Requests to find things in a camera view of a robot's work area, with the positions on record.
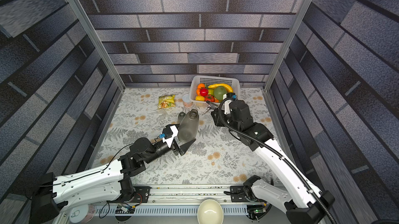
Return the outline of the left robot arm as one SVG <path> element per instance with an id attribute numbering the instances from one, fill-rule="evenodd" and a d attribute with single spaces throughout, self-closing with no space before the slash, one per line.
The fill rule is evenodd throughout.
<path id="1" fill-rule="evenodd" d="M 131 178 L 145 171 L 145 165 L 173 152 L 184 155 L 193 141 L 179 146 L 165 142 L 152 144 L 147 138 L 139 138 L 130 151 L 108 165 L 81 173 L 58 176 L 48 173 L 42 177 L 32 195 L 29 222 L 42 224 L 55 219 L 62 212 L 78 206 L 97 202 L 135 203 L 148 201 L 149 187 L 133 186 Z"/>

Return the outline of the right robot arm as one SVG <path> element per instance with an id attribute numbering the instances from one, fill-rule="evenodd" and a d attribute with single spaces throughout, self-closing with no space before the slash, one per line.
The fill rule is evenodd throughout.
<path id="1" fill-rule="evenodd" d="M 234 138 L 262 158 L 285 187 L 281 190 L 252 176 L 244 184 L 255 198 L 284 212 L 292 224 L 318 224 L 324 217 L 333 224 L 337 222 L 330 212 L 334 196 L 322 191 L 297 168 L 271 132 L 253 121 L 243 100 L 227 97 L 213 115 L 216 125 L 226 127 Z"/>

